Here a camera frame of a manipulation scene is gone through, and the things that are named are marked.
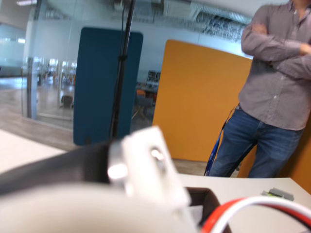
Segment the person's left hand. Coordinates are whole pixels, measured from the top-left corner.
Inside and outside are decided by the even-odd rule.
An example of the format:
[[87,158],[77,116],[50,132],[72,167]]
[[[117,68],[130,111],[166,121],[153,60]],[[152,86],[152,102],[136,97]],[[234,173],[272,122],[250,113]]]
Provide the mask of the person's left hand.
[[267,28],[264,24],[253,24],[252,31],[259,34],[267,34]]

